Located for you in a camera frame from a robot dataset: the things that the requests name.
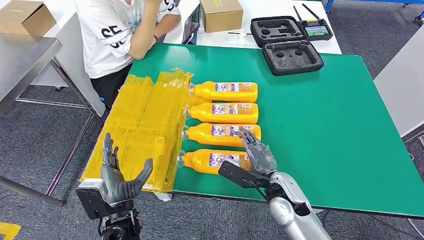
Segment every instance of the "green table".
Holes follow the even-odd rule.
[[[260,49],[156,44],[130,74],[155,79],[178,67],[195,84],[258,84],[258,124],[280,171],[294,177],[311,205],[424,219],[424,184],[360,56],[321,54],[320,71],[274,76]],[[189,126],[199,121],[190,119]],[[235,150],[186,141],[183,150]],[[263,201],[220,175],[177,170],[173,190]]]

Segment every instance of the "orange plastic bottle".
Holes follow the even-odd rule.
[[[185,139],[194,140],[200,144],[244,147],[240,138],[234,134],[240,127],[250,131],[257,139],[261,140],[261,127],[254,124],[212,124],[201,123],[197,126],[183,129]]]
[[[200,104],[203,104],[203,103],[210,103],[210,102],[211,102],[210,100],[201,98],[199,96],[192,95],[188,98],[187,105],[189,105],[191,107],[191,106],[197,106],[197,105],[200,105]]]
[[[205,81],[192,91],[198,97],[215,101],[254,103],[258,98],[258,85],[254,82]]]
[[[258,105],[249,102],[205,102],[188,109],[188,114],[194,119],[221,124],[256,124],[258,112]]]
[[[199,149],[194,152],[187,152],[178,159],[185,167],[204,174],[218,174],[224,160],[228,160],[245,170],[249,170],[251,167],[251,162],[245,151]]]

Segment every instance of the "blue metal frame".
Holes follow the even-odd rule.
[[[383,3],[400,3],[400,4],[424,4],[424,0],[359,0],[359,1],[369,1],[369,2],[383,2]],[[333,5],[334,0],[328,0],[325,5],[325,12],[328,14],[330,8]]]

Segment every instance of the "robotic arm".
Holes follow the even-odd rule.
[[[118,147],[107,133],[103,139],[101,178],[87,178],[76,188],[88,217],[99,219],[98,233],[102,240],[140,240],[143,220],[134,207],[133,198],[142,190],[153,169],[153,160],[146,159],[143,170],[131,181],[125,181],[117,159]]]
[[[243,188],[256,188],[290,240],[331,240],[296,181],[277,171],[270,149],[246,129],[240,131],[235,134],[246,147],[252,167],[246,171],[229,159],[222,163],[218,173]]]

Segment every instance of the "foam insert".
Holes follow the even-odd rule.
[[[262,47],[266,62],[275,76],[318,71],[323,59],[307,40],[268,43]]]
[[[305,39],[306,35],[292,16],[254,18],[250,30],[258,47],[264,44]]]

